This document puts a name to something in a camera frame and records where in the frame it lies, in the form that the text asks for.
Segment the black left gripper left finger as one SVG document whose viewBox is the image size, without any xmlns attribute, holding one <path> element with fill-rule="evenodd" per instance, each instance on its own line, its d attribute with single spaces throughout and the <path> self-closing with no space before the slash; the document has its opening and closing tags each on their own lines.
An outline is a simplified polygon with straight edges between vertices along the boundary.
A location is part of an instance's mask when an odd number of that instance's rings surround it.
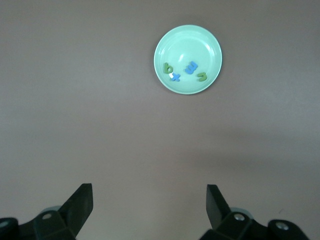
<svg viewBox="0 0 320 240">
<path fill-rule="evenodd" d="M 93 211 L 93 187 L 83 183 L 62 206 L 49 207 L 19 224 L 14 217 L 0 219 L 2 240 L 75 240 Z"/>
</svg>

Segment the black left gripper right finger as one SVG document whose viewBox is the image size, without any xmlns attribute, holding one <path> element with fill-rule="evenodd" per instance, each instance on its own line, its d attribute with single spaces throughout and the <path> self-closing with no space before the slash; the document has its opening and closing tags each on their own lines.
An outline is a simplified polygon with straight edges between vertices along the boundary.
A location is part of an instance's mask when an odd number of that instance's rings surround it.
<svg viewBox="0 0 320 240">
<path fill-rule="evenodd" d="M 217 185 L 206 188 L 206 212 L 211 224 L 202 240 L 307 240 L 293 222 L 273 219 L 264 226 L 239 210 L 232 210 Z"/>
</svg>

